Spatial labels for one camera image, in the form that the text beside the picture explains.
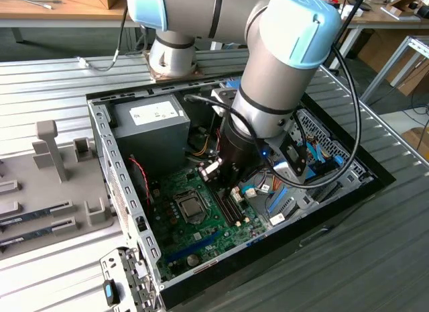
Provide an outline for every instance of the white label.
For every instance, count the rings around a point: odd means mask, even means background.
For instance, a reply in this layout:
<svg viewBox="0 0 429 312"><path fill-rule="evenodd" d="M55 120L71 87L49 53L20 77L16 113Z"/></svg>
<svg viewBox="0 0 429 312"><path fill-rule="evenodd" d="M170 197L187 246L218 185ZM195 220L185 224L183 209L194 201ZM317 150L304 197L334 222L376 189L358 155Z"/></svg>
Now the white label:
<svg viewBox="0 0 429 312"><path fill-rule="evenodd" d="M269 185L263 185L263 186L261 187L261 190L262 190L264 193L267 193L267 192L268 192L268 190L269 190Z"/></svg>
<svg viewBox="0 0 429 312"><path fill-rule="evenodd" d="M195 238L195 240L201 240L202 239L201 234L198 232L194 234L194 238Z"/></svg>
<svg viewBox="0 0 429 312"><path fill-rule="evenodd" d="M24 240L22 237L15 238L14 240L9 240L8 242L0 243L0 246L6 246L6 245L13 244L13 243L18 243L18 242L20 242L22 240Z"/></svg>
<svg viewBox="0 0 429 312"><path fill-rule="evenodd" d="M0 223L0 226L6 226L6 225L9 225L11 223L17 223L18 221L21 221L21 220L22 220L22 218L11 219L8 221L4 221L3 223Z"/></svg>
<svg viewBox="0 0 429 312"><path fill-rule="evenodd" d="M284 216L282 213L279 213L278 215L275 215L274 217L269 219L273 225L277 225L278 223L281 223L284 221Z"/></svg>
<svg viewBox="0 0 429 312"><path fill-rule="evenodd" d="M134 107L129 110L129 113L136 125L143 125L179 116L169 101Z"/></svg>

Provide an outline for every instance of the metal workbench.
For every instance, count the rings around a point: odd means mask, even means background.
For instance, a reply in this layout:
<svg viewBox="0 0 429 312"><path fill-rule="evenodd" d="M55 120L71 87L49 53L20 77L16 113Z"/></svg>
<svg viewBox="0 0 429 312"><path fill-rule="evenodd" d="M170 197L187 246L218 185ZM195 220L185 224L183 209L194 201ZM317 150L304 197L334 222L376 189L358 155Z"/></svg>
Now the metal workbench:
<svg viewBox="0 0 429 312"><path fill-rule="evenodd" d="M206 74L243 70L246 50L198 52ZM110 57L91 58L106 66ZM107 73L75 59L0 64L0 158L29 152L34 122L55 119L60 145L92 137L84 94L150 83L138 56ZM307 93L352 136L348 90L324 69ZM425 311L429 164L365 105L362 145L397 181L327 236L195 311ZM99 258L125 240L107 229L0 261L2 311L105 311Z"/></svg>

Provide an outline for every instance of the robotic arm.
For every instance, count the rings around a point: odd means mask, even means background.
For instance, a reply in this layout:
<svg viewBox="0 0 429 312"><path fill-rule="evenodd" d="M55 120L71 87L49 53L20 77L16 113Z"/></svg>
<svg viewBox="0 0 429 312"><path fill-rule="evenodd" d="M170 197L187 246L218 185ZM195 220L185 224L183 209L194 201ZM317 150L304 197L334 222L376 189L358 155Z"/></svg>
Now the robotic arm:
<svg viewBox="0 0 429 312"><path fill-rule="evenodd" d="M128 6L134 21L157 29L149 63L168 76L194 70L196 36L248 45L233 109L259 139L283 136L341 26L336 9L322 0L128 0ZM224 176L242 176L259 161L237 116L226 121L220 157Z"/></svg>

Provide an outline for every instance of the table leg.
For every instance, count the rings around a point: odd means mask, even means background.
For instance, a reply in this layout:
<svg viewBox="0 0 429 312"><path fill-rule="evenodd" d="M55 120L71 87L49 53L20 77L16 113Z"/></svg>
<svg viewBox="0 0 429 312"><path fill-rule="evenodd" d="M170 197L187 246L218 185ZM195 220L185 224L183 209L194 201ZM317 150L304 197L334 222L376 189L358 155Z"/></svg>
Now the table leg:
<svg viewBox="0 0 429 312"><path fill-rule="evenodd" d="M405 51L408 48L408 44L410 43L410 40L411 40L411 37L407 36L400 44L400 46L397 48L397 50L393 53L393 55L391 55L390 59L386 62L386 65L384 65L384 67L380 70L378 75L373 79L371 84L369 84L368 88L362 94L361 96L362 102L366 102L372 96L372 94L381 84L383 79L387 76L387 74L389 74L391 68L395 66L398 60L404 55Z"/></svg>
<svg viewBox="0 0 429 312"><path fill-rule="evenodd" d="M347 37L343 41L343 44L341 45L341 48L340 48L341 55L345 57L349 53L350 49L355 44L362 30L363 29L361 28L353 28L350 31L349 35L347 35ZM329 69L338 69L339 66L340 64L338 63L338 60L335 58L334 61L330 64Z"/></svg>
<svg viewBox="0 0 429 312"><path fill-rule="evenodd" d="M421 57L419 52L415 52L414 55L410 58L410 60L406 63L406 65L400 70L400 72L395 76L395 78L390 82L392 87L396 87L398 83L402 81L402 79L409 74L410 69L414 66L417 60Z"/></svg>
<svg viewBox="0 0 429 312"><path fill-rule="evenodd" d="M11 30L15 41L17 43L22 44L24 42L24 39L22 38L21 31L19 30L19 28L11 28Z"/></svg>

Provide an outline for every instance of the black cable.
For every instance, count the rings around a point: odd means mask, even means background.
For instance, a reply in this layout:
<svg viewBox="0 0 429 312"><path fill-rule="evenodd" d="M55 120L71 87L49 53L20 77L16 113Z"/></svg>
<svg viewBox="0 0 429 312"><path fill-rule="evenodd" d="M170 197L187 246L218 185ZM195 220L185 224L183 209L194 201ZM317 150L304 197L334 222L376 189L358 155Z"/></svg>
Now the black cable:
<svg viewBox="0 0 429 312"><path fill-rule="evenodd" d="M350 11L349 15L347 16L346 20L344 20L338 34L336 35L336 38L334 40L333 46L336 46L339 42L343 34L346 32L351 20L356 14L356 11L358 10L359 6L362 4L363 0L356 0L355 5L353 6L352 10Z"/></svg>
<svg viewBox="0 0 429 312"><path fill-rule="evenodd" d="M413 121L415 121L417 124L420 124L421 126L424 126L424 124L422 122L417 121L416 119L414 119L413 117L411 117L410 115L408 115L407 112L405 112L404 110L402 110L404 112L405 115L407 115L410 119L412 119Z"/></svg>
<svg viewBox="0 0 429 312"><path fill-rule="evenodd" d="M428 115L429 115L429 105L427 105L427 104L425 105L426 110L425 110L425 112L423 112L423 113L418 113L418 112L416 111L416 107L414 106L414 94L416 93L416 91L417 91L418 87L422 84L423 79L424 79L428 74L429 74L429 70L426 72L426 74L425 74L425 75L423 75L422 80L420 80L420 83L418 83L418 84L416 85L416 87L414 87L414 89L413 89L413 93L411 94L411 103L410 103L410 107L413 109L414 113L415 113L415 114L418 114L418 115L424 115L424 114L428 114Z"/></svg>
<svg viewBox="0 0 429 312"><path fill-rule="evenodd" d="M125 6L125 9L123 10L122 20L121 20L121 27L120 27L120 30L119 30L118 42L117 42L117 45L116 45L116 51L115 51L115 55L113 56L112 63L110 65L108 65L108 67L99 68L99 67L93 66L86 59L84 59L82 57L78 57L79 63L82 63L87 68L95 69L95 70L97 70L99 72L107 72L108 70L110 70L116 64L116 60L118 59L118 56L119 56L119 50L121 49L122 33L123 33L123 28L125 26L125 20L127 19L127 13L128 13L128 6Z"/></svg>
<svg viewBox="0 0 429 312"><path fill-rule="evenodd" d="M418 151L418 148L420 147L420 144L422 144L424 134L426 133L426 129L428 128L428 124L429 124L429 119L428 119L428 121L426 122L426 125L423 128L423 132L422 132L422 135L420 136L420 141L418 142L416 151Z"/></svg>
<svg viewBox="0 0 429 312"><path fill-rule="evenodd" d="M332 46L332 51L334 52L335 56L338 58L341 67L343 67L344 73L345 73L346 78L347 78L349 85L350 85L350 92L352 95L353 105L355 108L355 116L356 116L356 137L355 137L355 145L353 146L350 157L345 162L344 166L336 174L334 174L329 179L323 181L322 183L317 183L315 185L303 185L300 183L295 183L293 181L290 181L290 180L284 178L282 175L278 174L274 170L274 167L271 165L269 160L265 156L263 156L262 147L259 145L259 140L257 138L257 134L256 134L255 130L253 129L253 127L250 125L250 123L246 120L246 118L244 116L242 116L239 112L237 112L231 106L226 105L224 103L220 103L218 101L213 101L212 99L207 99L206 97L201 97L198 95L185 95L185 99L188 99L188 100L189 99L196 99L197 101L202 101L202 102L208 103L209 105L218 106L218 107L225 109L230 114L235 115L244 124L246 129L249 131L250 136L253 140L253 143L255 144L255 147L257 149L257 153L259 154L259 157L262 159L265 166L268 167L268 169L271 171L271 173L275 177L279 178L283 183L286 183L287 185L290 185L290 186L293 186L293 187L296 187L299 189L315 189L315 188L323 187L323 186L326 186L326 185L332 183L336 179L338 179L352 165L353 160L355 159L355 156L357 153L357 149L359 148L359 144L361 142L361 131L362 131L359 98L357 97L357 94L356 94L356 88L355 88L355 84L353 82L353 78L352 78L351 73L349 71L349 68L347 67L347 65L344 61L344 58L343 58L343 56L341 56L341 53L339 52L338 48L336 48L335 46Z"/></svg>
<svg viewBox="0 0 429 312"><path fill-rule="evenodd" d="M304 128L302 127L302 124L300 122L300 119L298 118L298 116L296 115L296 111L293 112L292 117L295 120L296 126L298 126L298 129L300 130L301 133L301 138L302 138L302 147L305 148L307 150L307 137L306 137L306 132L304 131Z"/></svg>
<svg viewBox="0 0 429 312"><path fill-rule="evenodd" d="M416 76L418 76L418 75L419 75L423 70L425 70L428 66L429 66L429 65L426 65L425 67L423 67L422 69L420 69L420 71L419 71L419 72L417 72L414 76L412 76L412 77L410 77L410 78L404 78L401 82L399 82L399 83L398 83L398 84L396 84L394 87L392 87L392 88L390 89L390 91L388 91L388 92L387 92L386 94L384 94L382 97L380 97L380 98L376 99L374 102L369 103L369 104L368 104L368 106L372 106L372 105L374 105L374 104L376 104L376 103L380 102L382 99L384 99L385 97L389 96L389 94L390 94L392 91L394 91L395 89L397 89L399 86L402 86L402 85L404 85L404 84L408 83L410 80L412 80L413 78L415 78ZM414 72L415 70L416 70L416 68L411 69L411 70L408 72L408 74L407 74L406 76L410 75L410 74L411 74L412 72Z"/></svg>
<svg viewBox="0 0 429 312"><path fill-rule="evenodd" d="M344 7L346 6L346 3L347 3L347 0L344 0L343 7L341 8L341 12L340 12L341 19L343 18L343 11L344 11Z"/></svg>

